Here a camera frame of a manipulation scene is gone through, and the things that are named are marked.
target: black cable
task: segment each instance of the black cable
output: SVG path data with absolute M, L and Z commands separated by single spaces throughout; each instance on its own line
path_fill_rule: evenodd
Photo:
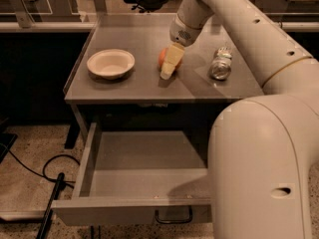
M 27 169 L 28 171 L 34 173 L 35 175 L 38 175 L 38 176 L 40 176 L 40 177 L 42 177 L 42 178 L 45 178 L 46 180 L 48 180 L 48 181 L 50 181 L 50 182 L 54 182 L 54 183 L 55 183 L 55 182 L 57 181 L 57 179 L 50 178 L 50 177 L 48 177 L 47 174 L 46 174 L 46 168 L 47 168 L 47 166 L 48 166 L 49 163 L 52 162 L 54 159 L 59 158 L 59 157 L 68 157 L 68 158 L 73 159 L 77 164 L 80 165 L 80 162 L 79 162 L 74 156 L 69 155 L 69 154 L 59 154 L 59 155 L 56 155 L 56 156 L 50 158 L 50 159 L 45 163 L 45 165 L 44 165 L 43 168 L 42 168 L 42 174 L 40 174 L 40 173 L 38 173 L 38 172 L 36 172 L 36 171 L 30 169 L 30 168 L 29 168 L 28 166 L 26 166 L 23 162 L 21 162 L 20 159 L 19 159 L 6 145 L 4 145 L 4 144 L 1 143 L 1 142 L 0 142 L 0 145 L 3 146 L 3 147 L 8 151 L 8 153 L 10 153 L 10 154 L 14 157 L 14 159 L 16 159 L 16 161 L 17 161 L 18 163 L 20 163 L 25 169 Z M 75 181 L 68 181 L 68 180 L 67 180 L 67 181 L 64 181 L 64 183 L 66 184 L 66 186 L 69 186 L 69 187 L 71 187 L 71 188 L 74 188 L 74 186 L 73 186 L 73 185 L 70 185 L 69 183 L 75 183 Z

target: drawer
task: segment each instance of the drawer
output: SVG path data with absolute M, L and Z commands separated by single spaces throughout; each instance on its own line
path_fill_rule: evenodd
M 189 131 L 105 131 L 93 122 L 72 199 L 52 208 L 76 226 L 210 222 L 206 145 Z

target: speckled floor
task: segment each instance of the speckled floor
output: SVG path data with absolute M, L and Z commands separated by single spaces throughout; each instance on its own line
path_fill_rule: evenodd
M 68 133 L 67 125 L 28 125 L 9 126 L 7 132 L 17 133 L 18 138 L 11 150 L 27 166 L 37 172 L 42 171 L 45 162 L 60 153 L 68 153 L 80 159 L 83 142 L 78 137 L 74 149 L 65 150 Z M 47 175 L 56 177 L 59 172 L 66 179 L 75 180 L 78 165 L 71 159 L 57 159 L 48 166 Z M 45 210 L 50 198 L 53 183 L 38 177 L 23 168 L 7 154 L 0 164 L 0 210 L 39 211 Z M 69 199 L 71 189 L 66 188 L 59 199 Z M 0 224 L 0 238 L 35 238 L 40 224 Z M 91 238 L 90 227 L 68 227 L 54 216 L 48 234 L 53 238 Z M 102 226 L 101 238 L 213 238 L 212 224 L 191 225 L 128 225 Z

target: cabinet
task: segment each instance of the cabinet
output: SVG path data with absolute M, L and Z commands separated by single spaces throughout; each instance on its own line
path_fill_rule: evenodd
M 52 206 L 67 225 L 211 221 L 211 125 L 223 107 L 262 91 L 214 19 L 186 48 L 176 74 L 161 80 L 158 55 L 170 43 L 172 17 L 105 16 L 84 51 L 66 102 L 86 146 L 72 199 Z M 207 72 L 224 45 L 233 50 L 233 72 L 218 82 Z M 132 71 L 116 81 L 90 75 L 87 60 L 104 49 L 131 52 Z

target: small bowl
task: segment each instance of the small bowl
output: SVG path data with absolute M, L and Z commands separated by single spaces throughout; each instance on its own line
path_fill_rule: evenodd
M 127 73 L 135 63 L 130 52 L 123 50 L 104 50 L 94 54 L 87 62 L 88 69 L 94 75 L 114 80 Z

